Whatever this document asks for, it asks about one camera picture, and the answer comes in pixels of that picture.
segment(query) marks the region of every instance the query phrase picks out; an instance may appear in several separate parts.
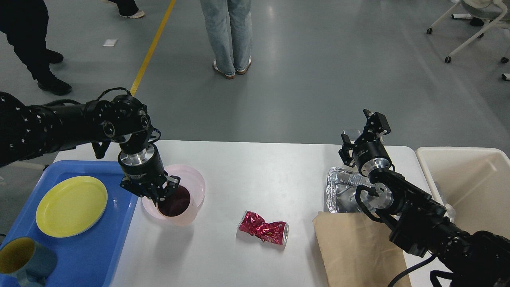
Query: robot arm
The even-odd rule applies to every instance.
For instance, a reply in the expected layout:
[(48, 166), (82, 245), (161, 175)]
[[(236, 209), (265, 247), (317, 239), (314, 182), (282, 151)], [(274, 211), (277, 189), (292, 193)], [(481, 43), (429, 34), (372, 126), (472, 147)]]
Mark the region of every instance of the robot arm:
[[(112, 101), (101, 98), (112, 90), (126, 94)], [(154, 204), (172, 195), (180, 178), (168, 176), (154, 142), (147, 106), (124, 88), (105, 91), (97, 100), (80, 104), (59, 100), (25, 106), (0, 92), (0, 167), (17, 160), (65, 151), (91, 142), (96, 158), (103, 158), (110, 142), (118, 142), (118, 162), (124, 171), (120, 186)]]
[[(429, 251), (452, 271), (432, 271), (435, 287), (441, 286), (436, 277), (451, 279), (451, 287), (509, 287), (510, 241), (487, 231), (471, 235), (450, 222), (443, 205), (390, 169), (393, 165), (380, 139), (390, 133), (386, 117), (363, 112), (367, 118), (363, 134), (353, 144), (342, 134), (339, 151), (345, 165), (357, 166), (375, 185), (357, 187), (356, 201), (362, 211), (385, 223), (391, 229), (390, 241), (399, 248), (421, 257)], [(368, 203), (378, 217), (361, 201), (362, 192), (368, 193)]]

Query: red crushed can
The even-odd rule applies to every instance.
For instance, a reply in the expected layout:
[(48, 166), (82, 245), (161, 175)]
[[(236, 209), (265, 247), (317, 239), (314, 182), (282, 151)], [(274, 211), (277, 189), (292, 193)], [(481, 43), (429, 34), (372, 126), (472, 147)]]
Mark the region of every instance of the red crushed can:
[(244, 213), (239, 230), (255, 235), (262, 242), (285, 245), (289, 236), (289, 224), (283, 221), (267, 223), (260, 215), (252, 211)]

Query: white plastic bin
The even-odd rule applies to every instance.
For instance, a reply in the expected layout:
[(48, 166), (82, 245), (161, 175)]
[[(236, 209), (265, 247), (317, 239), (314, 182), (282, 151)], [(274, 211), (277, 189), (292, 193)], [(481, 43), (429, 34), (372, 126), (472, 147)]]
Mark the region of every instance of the white plastic bin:
[(453, 206), (459, 228), (510, 238), (510, 160), (505, 153), (488, 148), (430, 147), (419, 148), (416, 155), (434, 200)]

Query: yellow plate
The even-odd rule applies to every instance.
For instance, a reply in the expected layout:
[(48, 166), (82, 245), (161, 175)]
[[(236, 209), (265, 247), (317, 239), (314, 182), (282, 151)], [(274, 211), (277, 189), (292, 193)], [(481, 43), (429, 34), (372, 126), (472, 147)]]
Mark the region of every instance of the yellow plate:
[(35, 214), (37, 226), (53, 237), (69, 237), (92, 227), (108, 201), (105, 185), (90, 176), (76, 176), (55, 185), (42, 198)]

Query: mug handle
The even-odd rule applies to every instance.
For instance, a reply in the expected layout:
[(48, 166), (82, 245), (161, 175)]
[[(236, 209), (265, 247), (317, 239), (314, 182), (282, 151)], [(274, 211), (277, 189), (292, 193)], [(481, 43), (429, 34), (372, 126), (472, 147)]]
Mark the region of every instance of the mug handle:
[(38, 278), (28, 270), (22, 270), (16, 274), (18, 283), (21, 287), (44, 287), (46, 280), (44, 277)]

